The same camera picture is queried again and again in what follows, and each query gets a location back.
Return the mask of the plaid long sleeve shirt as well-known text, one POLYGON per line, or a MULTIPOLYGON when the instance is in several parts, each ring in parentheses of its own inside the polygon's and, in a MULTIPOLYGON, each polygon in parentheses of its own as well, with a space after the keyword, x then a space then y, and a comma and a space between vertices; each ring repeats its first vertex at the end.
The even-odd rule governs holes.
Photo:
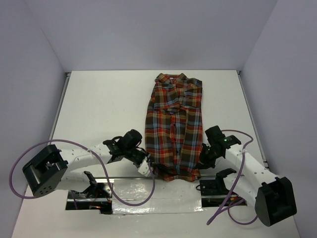
POLYGON ((145 120, 145 147, 154 174, 165 181, 195 181, 203 143, 202 81, 159 74, 145 120))

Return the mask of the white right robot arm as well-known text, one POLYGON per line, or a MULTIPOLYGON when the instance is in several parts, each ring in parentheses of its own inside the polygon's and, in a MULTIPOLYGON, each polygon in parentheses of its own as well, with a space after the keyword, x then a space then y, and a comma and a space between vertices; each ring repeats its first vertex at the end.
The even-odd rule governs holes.
POLYGON ((231 167, 216 173, 214 187, 226 197, 207 224, 210 225, 222 212, 246 203, 252 206, 265 226, 270 227, 297 213, 292 182, 280 178, 257 161, 246 147, 254 139, 243 144, 235 135, 226 136, 219 126, 205 131, 208 144, 203 144, 196 169, 215 168, 216 160, 226 159, 231 167))

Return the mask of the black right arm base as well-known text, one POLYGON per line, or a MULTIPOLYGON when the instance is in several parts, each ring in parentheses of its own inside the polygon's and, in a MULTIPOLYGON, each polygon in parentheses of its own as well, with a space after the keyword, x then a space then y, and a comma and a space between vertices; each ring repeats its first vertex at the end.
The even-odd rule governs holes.
POLYGON ((225 186, 224 179, 235 173, 234 169, 222 170, 216 174, 214 179, 200 180, 196 190, 201 193, 201 196, 227 195, 229 190, 225 186))

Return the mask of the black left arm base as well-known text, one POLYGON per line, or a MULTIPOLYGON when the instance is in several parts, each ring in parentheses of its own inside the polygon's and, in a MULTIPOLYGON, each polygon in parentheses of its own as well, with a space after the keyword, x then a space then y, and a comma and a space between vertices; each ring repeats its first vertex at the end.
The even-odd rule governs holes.
POLYGON ((87 178, 89 181, 89 186, 86 186, 83 191, 70 190, 76 198, 105 198, 107 201, 112 198, 112 192, 109 187, 106 187, 105 183, 98 183, 89 171, 84 171, 84 174, 84 178, 87 178))

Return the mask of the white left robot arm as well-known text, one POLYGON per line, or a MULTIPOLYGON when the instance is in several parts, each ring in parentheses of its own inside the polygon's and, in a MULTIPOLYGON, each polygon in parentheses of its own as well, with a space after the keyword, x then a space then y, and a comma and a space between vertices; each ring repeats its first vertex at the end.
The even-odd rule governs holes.
POLYGON ((84 171, 88 166, 105 166, 126 159, 138 173, 145 177, 150 175, 149 154, 139 147, 141 141, 141 134, 132 129, 124 136, 116 136, 91 148, 59 149, 50 144, 26 163, 22 171, 35 197, 76 185, 80 193, 89 198, 96 194, 97 185, 92 174, 84 171))

